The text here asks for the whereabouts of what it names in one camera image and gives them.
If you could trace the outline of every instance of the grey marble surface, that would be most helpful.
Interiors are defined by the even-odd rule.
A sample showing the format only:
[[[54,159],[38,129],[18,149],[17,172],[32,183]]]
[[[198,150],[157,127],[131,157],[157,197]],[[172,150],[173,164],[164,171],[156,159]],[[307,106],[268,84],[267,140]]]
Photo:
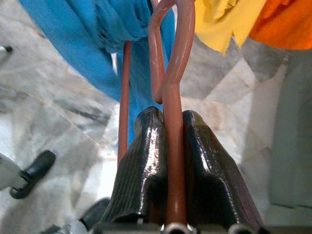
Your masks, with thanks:
[[[0,233],[38,233],[79,217],[110,196],[117,169],[119,103],[74,71],[17,0],[0,0],[0,153],[27,166],[44,149],[57,162],[25,200],[0,192]],[[238,163],[265,218],[268,166],[287,54],[232,40],[227,56],[197,38],[181,82],[184,110],[197,111]]]

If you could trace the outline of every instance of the clothes hanger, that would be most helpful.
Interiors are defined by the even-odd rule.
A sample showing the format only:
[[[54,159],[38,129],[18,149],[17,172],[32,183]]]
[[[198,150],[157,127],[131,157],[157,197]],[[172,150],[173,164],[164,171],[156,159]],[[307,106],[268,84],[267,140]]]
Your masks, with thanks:
[[[168,68],[165,71],[160,24],[167,12],[177,6],[177,28],[175,42]],[[150,69],[152,79],[152,97],[155,102],[163,104],[164,124],[168,134],[168,202],[166,223],[187,224],[183,119],[179,83],[184,73],[193,44],[195,31],[194,0],[152,0],[154,12],[148,26],[150,48]],[[129,110],[129,76],[131,43],[124,46],[121,99],[118,130],[118,162],[127,151],[128,110]]]

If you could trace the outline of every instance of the blue cloth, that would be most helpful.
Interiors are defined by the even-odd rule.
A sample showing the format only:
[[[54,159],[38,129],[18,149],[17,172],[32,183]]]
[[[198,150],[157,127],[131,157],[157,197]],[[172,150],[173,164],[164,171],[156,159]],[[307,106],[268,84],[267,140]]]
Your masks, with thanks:
[[[97,89],[120,100],[123,46],[131,43],[128,143],[140,111],[161,106],[152,100],[149,68],[149,0],[20,0],[64,59]],[[174,14],[161,25],[167,66],[175,37]],[[110,53],[117,52],[117,73]]]

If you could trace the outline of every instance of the hanging laundry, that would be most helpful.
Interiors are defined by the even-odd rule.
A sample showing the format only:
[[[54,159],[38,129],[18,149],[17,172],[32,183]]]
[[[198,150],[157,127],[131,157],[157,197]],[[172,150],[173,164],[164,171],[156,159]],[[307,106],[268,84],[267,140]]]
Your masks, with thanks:
[[[131,43],[128,142],[134,138],[134,121],[152,99],[148,23],[152,6],[146,0],[20,0],[64,59],[92,85],[119,101],[123,46]],[[175,38],[173,11],[161,27],[167,66]],[[118,75],[111,54],[117,52]]]
[[[240,47],[250,33],[265,0],[196,0],[195,33],[214,50],[226,53],[231,36]]]
[[[311,49],[312,1],[267,0],[250,37],[283,49]]]

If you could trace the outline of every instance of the yellow cloth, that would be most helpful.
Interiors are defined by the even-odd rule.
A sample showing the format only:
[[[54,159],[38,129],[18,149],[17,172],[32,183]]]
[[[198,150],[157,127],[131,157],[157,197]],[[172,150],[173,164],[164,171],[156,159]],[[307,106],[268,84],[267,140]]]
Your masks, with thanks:
[[[225,54],[231,36],[240,47],[266,0],[196,0],[195,33],[208,47]]]

